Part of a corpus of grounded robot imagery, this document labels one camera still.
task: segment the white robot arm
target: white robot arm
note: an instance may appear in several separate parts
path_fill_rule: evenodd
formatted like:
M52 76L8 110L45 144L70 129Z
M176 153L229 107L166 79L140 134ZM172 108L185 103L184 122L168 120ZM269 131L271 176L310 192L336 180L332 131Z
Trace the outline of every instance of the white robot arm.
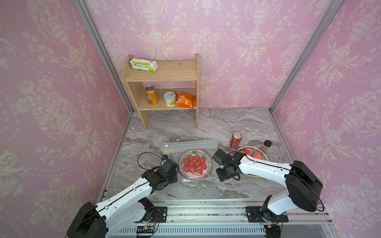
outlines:
M134 184L105 201L84 204L67 230L68 238L108 238L126 224L151 219L154 205L147 198L177 182L178 164L166 159L161 167L143 173Z
M239 152L231 156L222 150L212 158L221 166L216 170L220 181L240 180L240 174L255 174L287 187L276 196L266 198L260 209L264 220L279 221L283 212L298 207L311 212L316 210L323 185L302 162L274 163ZM154 206L147 196L176 183L177 168L176 162L167 159L161 167L147 170L134 184L112 198L96 205L84 204L69 227L67 237L108 238L126 224L151 219Z
M222 150L213 155L213 160L221 166L216 170L220 181L229 178L240 180L240 174L255 174L287 188L266 198L261 216L267 221L277 221L283 212L295 208L316 211L323 184L303 162L281 164L259 160L241 152L231 156Z

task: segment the wooden shelf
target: wooden shelf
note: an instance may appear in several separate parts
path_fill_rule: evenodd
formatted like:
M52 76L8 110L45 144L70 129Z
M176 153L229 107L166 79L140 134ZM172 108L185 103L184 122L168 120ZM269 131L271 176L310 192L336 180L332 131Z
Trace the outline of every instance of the wooden shelf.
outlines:
M151 105L148 103L147 96L144 94L140 100L140 104L138 105L138 109L140 111L151 111L151 110L182 110L182 109L190 109L185 107L179 107L178 105L174 105L173 107L167 107L164 101L164 94L166 92L182 92L190 95L196 95L195 88L165 88L165 89L156 89L157 104Z
M130 60L134 56L129 55L121 70L127 89L132 97L137 112L142 120L143 126L148 128L150 112L152 110L186 110L175 105L167 107L164 102L164 94L166 92L184 92L196 95L196 127L199 126L199 96L200 96L200 63L199 55L196 54L196 60L172 60L157 61L157 70L149 72L139 69L133 69ZM142 82L159 82L159 81L195 81L196 88L172 88L172 89L156 89L158 103L155 105L148 104L146 93Z
M196 60L157 61L153 72L132 69L127 82L197 81Z

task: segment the can lid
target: can lid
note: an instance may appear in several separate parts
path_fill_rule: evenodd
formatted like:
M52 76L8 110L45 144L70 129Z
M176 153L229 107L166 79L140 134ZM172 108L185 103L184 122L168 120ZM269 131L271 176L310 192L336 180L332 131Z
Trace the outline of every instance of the can lid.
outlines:
M154 86L149 85L146 87L146 91L152 91L152 90L154 90Z
M234 133L233 133L233 137L234 137L234 139L237 139L237 140L239 140L239 139L242 138L241 134L238 133L238 132L234 132Z
M174 92L166 92L165 94L164 94L164 98L166 99L166 100L172 100L172 99L174 99L176 97L176 94L174 93Z
M263 142L263 144L264 144L264 146L266 146L266 147L270 147L270 146L272 145L271 141L269 141L269 140L265 140L265 141Z

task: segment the striped plate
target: striped plate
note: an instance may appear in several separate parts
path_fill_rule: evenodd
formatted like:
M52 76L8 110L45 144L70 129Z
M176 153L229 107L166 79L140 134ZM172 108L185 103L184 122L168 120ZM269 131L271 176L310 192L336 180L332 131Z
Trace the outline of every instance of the striped plate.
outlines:
M183 159L187 159L188 158L188 155L199 155L201 158L205 158L207 160L207 162L205 163L208 168L206 171L203 171L202 175L198 175L196 173L186 173L184 171L184 163L182 162ZM179 160L179 169L180 169L180 173L186 178L186 179L189 179L189 180L192 180L192 181L199 181L199 180L202 180L204 178L206 178L209 174L210 174L210 171L212 171L212 159L210 158L210 156L203 150L199 150L199 149L194 149L194 150L188 150L187 152L185 152L181 157L180 157L180 160Z

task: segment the plate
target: plate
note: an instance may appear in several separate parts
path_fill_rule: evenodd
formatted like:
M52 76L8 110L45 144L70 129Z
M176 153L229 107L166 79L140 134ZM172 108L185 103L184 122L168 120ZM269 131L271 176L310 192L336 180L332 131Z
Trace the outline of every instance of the plate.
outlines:
M254 147L254 146L242 146L241 148L239 148L238 150L244 150L246 152L247 155L250 155L250 156L254 156L254 153L255 152L259 152L261 153L262 157L261 157L261 160L267 160L269 161L269 158L267 158L267 156L265 155L265 153L263 153L260 149ZM257 175L253 175L253 174L246 174L250 177L255 177L255 178L259 178L259 176Z
M182 162L183 159L187 159L188 158L188 155L200 155L200 157L202 158L205 158L207 161L206 161L206 165L208 166L207 170L206 171L203 171L202 172L202 175L198 175L196 173L192 173L192 172L189 172L189 173L186 173L184 171L184 163ZM179 160L179 169L180 169L180 173L186 178L186 179L189 179L189 180L192 180L192 181L199 181L199 180L202 180L204 178L206 178L209 174L210 174L210 171L212 171L212 159L210 158L210 156L203 150L198 150L198 149L194 149L194 150L188 150L187 152L185 152L184 154L182 154L182 156L180 157L180 160Z

